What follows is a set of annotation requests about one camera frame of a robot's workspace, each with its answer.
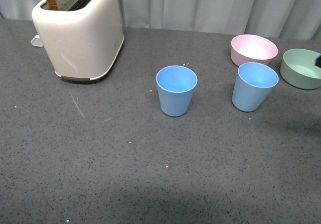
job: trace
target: black object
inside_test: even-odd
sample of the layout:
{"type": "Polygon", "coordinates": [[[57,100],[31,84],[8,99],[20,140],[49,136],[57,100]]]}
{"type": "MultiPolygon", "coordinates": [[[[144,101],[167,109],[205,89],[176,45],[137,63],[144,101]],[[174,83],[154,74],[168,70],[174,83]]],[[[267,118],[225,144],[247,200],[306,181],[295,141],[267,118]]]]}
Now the black object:
{"type": "Polygon", "coordinates": [[[315,60],[315,65],[321,68],[321,55],[315,60]]]}

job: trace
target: scratch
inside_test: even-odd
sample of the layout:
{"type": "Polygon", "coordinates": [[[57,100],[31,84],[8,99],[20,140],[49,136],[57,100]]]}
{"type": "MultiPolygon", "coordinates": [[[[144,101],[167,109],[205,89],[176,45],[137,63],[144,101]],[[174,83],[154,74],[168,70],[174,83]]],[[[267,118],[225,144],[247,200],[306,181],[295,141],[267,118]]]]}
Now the scratch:
{"type": "Polygon", "coordinates": [[[81,114],[82,117],[86,118],[85,115],[83,115],[83,113],[81,112],[80,108],[78,107],[78,104],[76,103],[74,96],[71,94],[71,92],[69,91],[70,96],[72,97],[72,100],[74,101],[79,113],[81,114]]]}

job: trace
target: green bowl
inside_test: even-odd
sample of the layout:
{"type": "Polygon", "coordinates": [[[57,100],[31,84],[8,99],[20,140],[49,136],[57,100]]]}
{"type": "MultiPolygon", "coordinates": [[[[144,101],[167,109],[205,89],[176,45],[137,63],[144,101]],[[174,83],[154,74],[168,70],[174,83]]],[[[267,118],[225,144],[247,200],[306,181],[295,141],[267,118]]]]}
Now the green bowl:
{"type": "Polygon", "coordinates": [[[315,60],[321,54],[306,49],[290,49],[283,55],[280,73],[289,84],[302,89],[321,86],[321,68],[315,60]]]}

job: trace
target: pink bowl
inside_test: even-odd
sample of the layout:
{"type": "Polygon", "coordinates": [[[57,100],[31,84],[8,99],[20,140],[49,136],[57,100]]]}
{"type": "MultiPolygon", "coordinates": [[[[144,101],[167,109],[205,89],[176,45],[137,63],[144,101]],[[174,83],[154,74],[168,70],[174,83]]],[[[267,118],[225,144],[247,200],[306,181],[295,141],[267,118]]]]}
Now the pink bowl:
{"type": "Polygon", "coordinates": [[[268,65],[278,53],[277,46],[264,37],[239,35],[231,41],[231,58],[237,66],[246,62],[258,62],[268,65]]]}

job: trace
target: bowl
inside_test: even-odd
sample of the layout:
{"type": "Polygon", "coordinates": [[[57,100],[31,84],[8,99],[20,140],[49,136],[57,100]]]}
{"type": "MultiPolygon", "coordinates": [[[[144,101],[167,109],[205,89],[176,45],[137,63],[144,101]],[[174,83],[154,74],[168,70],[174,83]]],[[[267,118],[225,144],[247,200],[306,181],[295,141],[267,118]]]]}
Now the bowl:
{"type": "Polygon", "coordinates": [[[283,55],[280,73],[289,84],[301,89],[321,86],[321,68],[315,60],[321,54],[307,49],[290,49],[283,55]]]}
{"type": "Polygon", "coordinates": [[[231,41],[231,58],[237,66],[246,62],[268,65],[277,53],[277,46],[264,37],[244,34],[231,41]]]}

